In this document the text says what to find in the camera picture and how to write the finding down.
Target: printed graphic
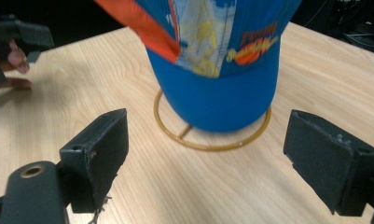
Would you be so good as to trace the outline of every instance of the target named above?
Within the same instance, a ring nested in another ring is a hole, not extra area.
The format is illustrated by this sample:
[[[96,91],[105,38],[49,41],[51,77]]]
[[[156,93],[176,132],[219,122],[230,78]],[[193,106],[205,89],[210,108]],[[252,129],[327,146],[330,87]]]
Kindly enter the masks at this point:
[[[241,49],[230,49],[228,51],[227,62],[235,62],[237,65],[247,65],[254,63],[264,55],[270,47],[278,40],[275,35],[277,22],[255,32],[246,32],[242,35]]]
[[[236,1],[219,6],[215,0],[173,0],[173,6],[182,46],[177,64],[202,76],[219,77],[228,52]]]

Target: wire hat stand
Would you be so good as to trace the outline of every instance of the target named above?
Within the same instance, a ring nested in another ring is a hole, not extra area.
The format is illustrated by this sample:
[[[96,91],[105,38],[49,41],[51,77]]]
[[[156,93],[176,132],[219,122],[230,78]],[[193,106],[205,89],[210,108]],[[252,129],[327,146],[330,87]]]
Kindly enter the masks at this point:
[[[225,144],[225,145],[201,145],[199,143],[194,143],[194,142],[191,142],[191,141],[188,141],[188,140],[185,139],[187,134],[190,133],[190,131],[193,130],[193,128],[194,128],[193,126],[187,124],[187,126],[179,134],[173,133],[172,131],[170,131],[168,129],[168,127],[166,127],[166,125],[162,121],[162,118],[159,115],[159,102],[160,102],[160,99],[161,99],[162,95],[163,95],[162,90],[159,90],[158,93],[157,93],[157,96],[155,97],[154,116],[155,116],[155,120],[157,121],[157,124],[174,141],[178,142],[179,144],[181,144],[183,146],[194,148],[194,149],[197,149],[197,150],[225,151],[225,150],[232,150],[232,149],[236,149],[236,148],[239,148],[239,147],[243,147],[243,146],[253,142],[254,140],[256,140],[266,130],[266,128],[269,125],[269,121],[270,121],[270,117],[271,117],[271,108],[269,107],[268,110],[266,111],[265,118],[264,118],[262,124],[259,126],[259,128],[255,132],[249,134],[247,137],[244,137],[244,139],[242,139],[242,140],[232,142],[232,143],[228,143],[228,144]],[[252,124],[251,126],[247,127],[247,129],[252,128],[252,127],[255,128],[256,125]]]

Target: hand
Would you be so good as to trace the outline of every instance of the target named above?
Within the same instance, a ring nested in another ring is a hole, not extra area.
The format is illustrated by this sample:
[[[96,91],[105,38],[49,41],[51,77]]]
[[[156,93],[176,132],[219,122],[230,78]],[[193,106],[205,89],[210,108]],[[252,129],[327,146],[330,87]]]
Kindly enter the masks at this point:
[[[7,61],[0,61],[0,68],[6,72],[16,69],[22,74],[26,74],[30,66],[26,62],[26,55],[19,49],[14,40],[9,41],[11,52],[8,54]],[[32,83],[23,78],[7,77],[7,83],[1,84],[0,88],[14,87],[18,89],[30,89]]]

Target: cap logo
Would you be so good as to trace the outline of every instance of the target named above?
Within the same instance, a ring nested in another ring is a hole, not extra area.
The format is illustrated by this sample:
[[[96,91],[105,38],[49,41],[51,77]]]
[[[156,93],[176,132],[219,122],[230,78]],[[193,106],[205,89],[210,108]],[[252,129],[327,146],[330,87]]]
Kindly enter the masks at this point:
[[[261,30],[243,33],[241,49],[230,49],[227,62],[234,61],[237,65],[254,63],[279,40],[279,36],[275,35],[276,28],[277,21]]]

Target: finger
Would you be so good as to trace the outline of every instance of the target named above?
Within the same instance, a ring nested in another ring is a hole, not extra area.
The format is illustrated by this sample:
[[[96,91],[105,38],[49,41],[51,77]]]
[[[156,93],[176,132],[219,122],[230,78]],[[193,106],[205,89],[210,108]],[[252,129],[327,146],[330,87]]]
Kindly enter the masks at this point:
[[[8,77],[7,83],[0,84],[0,88],[8,87],[13,87],[22,90],[30,90],[32,88],[32,82],[23,78]]]
[[[18,67],[19,65],[26,63],[26,55],[21,49],[13,49],[8,54],[8,61],[14,67]]]
[[[11,50],[18,50],[18,45],[16,44],[15,40],[11,39],[9,41],[9,47],[11,48]]]
[[[30,70],[30,64],[28,63],[22,63],[21,65],[18,65],[16,67],[16,70],[22,74],[26,74]]]

